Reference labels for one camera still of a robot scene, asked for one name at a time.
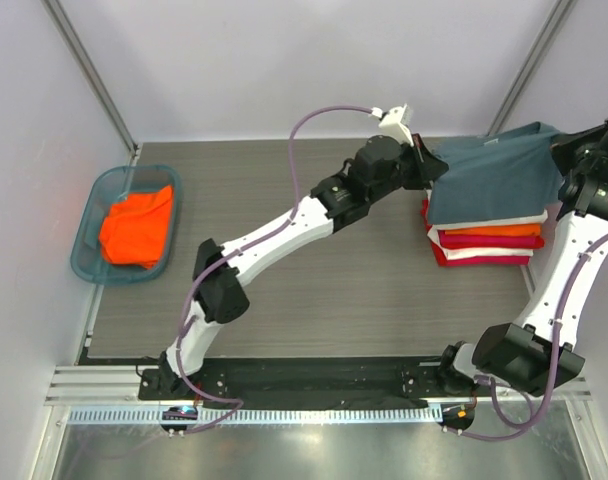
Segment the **blue-grey t-shirt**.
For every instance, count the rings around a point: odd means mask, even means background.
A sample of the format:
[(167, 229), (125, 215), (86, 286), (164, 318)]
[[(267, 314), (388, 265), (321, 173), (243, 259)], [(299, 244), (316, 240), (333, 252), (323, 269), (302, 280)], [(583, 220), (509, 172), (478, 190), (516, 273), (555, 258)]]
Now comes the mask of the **blue-grey t-shirt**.
[(557, 201), (562, 183), (551, 155), (559, 134), (533, 122), (493, 136), (442, 141), (434, 155), (448, 171), (433, 183), (428, 221), (447, 225), (542, 214)]

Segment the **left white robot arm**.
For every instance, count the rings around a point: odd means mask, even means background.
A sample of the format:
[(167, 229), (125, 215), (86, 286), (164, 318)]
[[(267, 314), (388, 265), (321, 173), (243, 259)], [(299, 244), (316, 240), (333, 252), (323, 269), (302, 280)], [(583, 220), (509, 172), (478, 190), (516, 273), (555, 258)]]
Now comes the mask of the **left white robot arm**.
[(406, 141), (376, 135), (280, 217), (222, 245), (204, 241), (177, 337), (158, 360), (158, 392), (177, 400), (194, 392), (206, 351), (224, 325), (249, 309), (245, 289), (260, 273), (365, 218), (389, 194), (430, 188), (447, 170), (419, 135)]

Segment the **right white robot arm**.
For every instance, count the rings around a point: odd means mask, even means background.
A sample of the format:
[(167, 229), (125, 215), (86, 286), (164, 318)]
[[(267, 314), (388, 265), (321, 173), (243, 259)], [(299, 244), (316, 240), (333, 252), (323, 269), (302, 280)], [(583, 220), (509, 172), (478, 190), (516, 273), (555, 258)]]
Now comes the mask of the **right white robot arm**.
[(540, 397), (583, 369), (574, 351), (579, 321), (608, 256), (608, 120), (562, 136), (552, 156), (564, 183), (543, 273), (516, 320), (489, 327), (476, 343), (446, 348), (434, 373), (446, 395), (469, 394), (493, 378)]

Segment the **white folded t-shirt top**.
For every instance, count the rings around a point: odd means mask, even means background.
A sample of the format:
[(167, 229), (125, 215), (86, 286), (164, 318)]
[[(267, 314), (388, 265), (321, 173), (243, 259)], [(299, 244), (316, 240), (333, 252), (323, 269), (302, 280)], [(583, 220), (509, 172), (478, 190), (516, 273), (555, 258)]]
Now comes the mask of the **white folded t-shirt top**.
[(427, 217), (427, 223), (431, 227), (435, 227), (439, 230), (458, 230), (468, 228), (479, 228), (479, 227), (491, 227), (491, 226), (507, 226), (507, 225), (523, 225), (523, 224), (541, 224), (548, 218), (548, 211), (543, 210), (539, 215), (527, 216), (527, 217), (515, 217), (499, 220), (487, 220), (479, 222), (458, 222), (458, 223), (443, 223), (438, 224), (430, 222)]

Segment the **white folded t-shirt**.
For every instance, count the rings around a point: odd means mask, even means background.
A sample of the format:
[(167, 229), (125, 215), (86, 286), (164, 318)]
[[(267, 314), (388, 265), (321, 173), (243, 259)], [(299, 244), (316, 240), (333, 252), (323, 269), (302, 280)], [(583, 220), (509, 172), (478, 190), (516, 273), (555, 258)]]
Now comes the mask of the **white folded t-shirt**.
[(479, 222), (458, 222), (458, 223), (443, 223), (438, 224), (430, 222), (427, 217), (427, 223), (431, 227), (435, 227), (439, 230), (458, 230), (468, 228), (479, 228), (479, 227), (491, 227), (491, 226), (507, 226), (507, 225), (523, 225), (523, 224), (541, 224), (548, 218), (548, 211), (543, 210), (539, 215), (527, 216), (527, 217), (515, 217), (499, 220), (487, 220)]
[(447, 260), (463, 260), (475, 257), (531, 257), (532, 249), (514, 249), (514, 248), (463, 248), (463, 249), (443, 249), (442, 250)]

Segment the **pink folded t-shirt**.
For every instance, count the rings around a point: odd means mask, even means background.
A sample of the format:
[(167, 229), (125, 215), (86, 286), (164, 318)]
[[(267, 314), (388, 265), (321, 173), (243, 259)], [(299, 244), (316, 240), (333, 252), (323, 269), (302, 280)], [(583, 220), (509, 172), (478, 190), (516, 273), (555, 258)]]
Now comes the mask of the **pink folded t-shirt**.
[(474, 235), (442, 235), (440, 244), (447, 249), (465, 248), (508, 248), (508, 249), (540, 249), (545, 246), (545, 240), (540, 236), (506, 237), (506, 236), (474, 236)]

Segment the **orange folded t-shirt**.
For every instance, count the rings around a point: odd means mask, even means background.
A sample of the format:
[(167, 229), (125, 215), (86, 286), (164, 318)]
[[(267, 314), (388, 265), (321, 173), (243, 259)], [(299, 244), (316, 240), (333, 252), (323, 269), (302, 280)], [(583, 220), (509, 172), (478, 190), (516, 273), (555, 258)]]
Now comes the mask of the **orange folded t-shirt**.
[(514, 224), (514, 225), (492, 225), (471, 228), (459, 228), (443, 230), (449, 236), (498, 236), (498, 237), (527, 237), (539, 236), (542, 227), (537, 223)]

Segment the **white folded t-shirt lower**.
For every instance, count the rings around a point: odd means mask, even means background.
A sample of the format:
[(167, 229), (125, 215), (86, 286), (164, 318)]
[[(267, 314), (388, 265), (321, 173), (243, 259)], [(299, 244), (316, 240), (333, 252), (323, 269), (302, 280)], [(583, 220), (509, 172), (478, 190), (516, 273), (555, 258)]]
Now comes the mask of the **white folded t-shirt lower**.
[(463, 248), (463, 249), (443, 249), (442, 250), (447, 260), (463, 260), (475, 257), (531, 257), (532, 249), (514, 249), (514, 248)]

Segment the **magenta folded t-shirt bottom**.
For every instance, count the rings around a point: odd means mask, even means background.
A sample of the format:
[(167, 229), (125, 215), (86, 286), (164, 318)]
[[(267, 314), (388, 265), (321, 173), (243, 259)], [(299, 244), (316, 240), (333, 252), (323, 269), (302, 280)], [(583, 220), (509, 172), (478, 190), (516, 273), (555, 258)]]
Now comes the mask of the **magenta folded t-shirt bottom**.
[(448, 267), (472, 266), (472, 265), (516, 265), (524, 266), (530, 261), (530, 256), (476, 256), (463, 259), (446, 260), (444, 265)]

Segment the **orange t-shirt in basket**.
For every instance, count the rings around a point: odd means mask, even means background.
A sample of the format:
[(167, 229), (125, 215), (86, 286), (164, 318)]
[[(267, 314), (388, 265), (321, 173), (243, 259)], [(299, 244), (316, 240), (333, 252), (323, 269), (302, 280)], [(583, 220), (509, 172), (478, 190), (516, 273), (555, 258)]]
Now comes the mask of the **orange t-shirt in basket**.
[(145, 269), (156, 266), (164, 254), (173, 207), (170, 185), (156, 192), (131, 193), (113, 204), (98, 236), (104, 260)]

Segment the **teal plastic basket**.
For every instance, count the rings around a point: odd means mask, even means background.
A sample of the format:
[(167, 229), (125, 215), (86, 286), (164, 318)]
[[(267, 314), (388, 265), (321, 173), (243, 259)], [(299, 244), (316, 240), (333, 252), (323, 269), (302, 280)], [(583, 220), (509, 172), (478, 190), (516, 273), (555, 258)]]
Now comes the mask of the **teal plastic basket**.
[[(110, 208), (133, 194), (156, 193), (170, 186), (174, 202), (161, 259), (146, 269), (134, 264), (111, 264), (102, 255), (101, 226)], [(165, 270), (182, 199), (179, 173), (167, 165), (120, 166), (102, 173), (93, 183), (70, 256), (73, 272), (82, 280), (105, 286), (153, 280)]]

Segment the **right aluminium frame post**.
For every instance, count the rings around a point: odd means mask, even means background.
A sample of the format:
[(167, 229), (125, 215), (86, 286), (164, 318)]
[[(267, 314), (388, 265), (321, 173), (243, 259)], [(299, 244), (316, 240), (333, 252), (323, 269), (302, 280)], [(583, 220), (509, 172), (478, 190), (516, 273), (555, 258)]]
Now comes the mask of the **right aluminium frame post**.
[(488, 135), (497, 134), (505, 127), (576, 4), (576, 0), (555, 0), (553, 2), (550, 12), (535, 36), (526, 57), (490, 123), (487, 130)]

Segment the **aluminium frame post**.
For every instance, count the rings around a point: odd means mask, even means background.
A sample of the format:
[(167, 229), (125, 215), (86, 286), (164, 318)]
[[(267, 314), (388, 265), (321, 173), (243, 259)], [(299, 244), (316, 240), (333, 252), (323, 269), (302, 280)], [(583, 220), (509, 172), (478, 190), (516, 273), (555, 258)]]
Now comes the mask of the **aluminium frame post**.
[(50, 16), (56, 30), (64, 40), (75, 63), (87, 81), (92, 93), (113, 126), (121, 142), (130, 156), (134, 158), (139, 151), (139, 145), (130, 133), (122, 115), (106, 88), (96, 69), (87, 49), (83, 45), (65, 8), (58, 0), (41, 0), (40, 3)]
[(487, 130), (488, 135), (497, 134), (505, 127), (576, 4), (576, 0), (555, 0), (553, 2), (550, 12), (535, 36), (526, 57), (490, 123)]

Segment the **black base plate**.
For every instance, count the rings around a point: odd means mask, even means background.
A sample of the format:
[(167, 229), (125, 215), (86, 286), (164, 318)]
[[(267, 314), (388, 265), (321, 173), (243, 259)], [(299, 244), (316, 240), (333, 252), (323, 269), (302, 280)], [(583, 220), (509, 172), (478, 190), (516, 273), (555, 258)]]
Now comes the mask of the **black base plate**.
[(468, 395), (474, 381), (447, 357), (208, 358), (180, 376), (164, 358), (140, 373), (141, 400), (241, 399), (247, 408), (330, 409), (350, 400)]

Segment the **left aluminium frame post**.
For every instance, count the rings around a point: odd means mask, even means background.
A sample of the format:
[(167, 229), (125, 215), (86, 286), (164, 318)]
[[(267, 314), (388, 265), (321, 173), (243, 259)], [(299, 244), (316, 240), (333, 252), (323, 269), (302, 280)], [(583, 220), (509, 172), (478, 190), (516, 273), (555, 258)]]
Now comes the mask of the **left aluminium frame post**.
[(130, 133), (122, 115), (106, 88), (96, 69), (87, 49), (83, 45), (65, 8), (58, 0), (41, 0), (40, 3), (50, 16), (56, 30), (64, 40), (75, 63), (87, 81), (92, 93), (113, 126), (121, 142), (130, 156), (134, 158), (139, 151), (139, 145)]

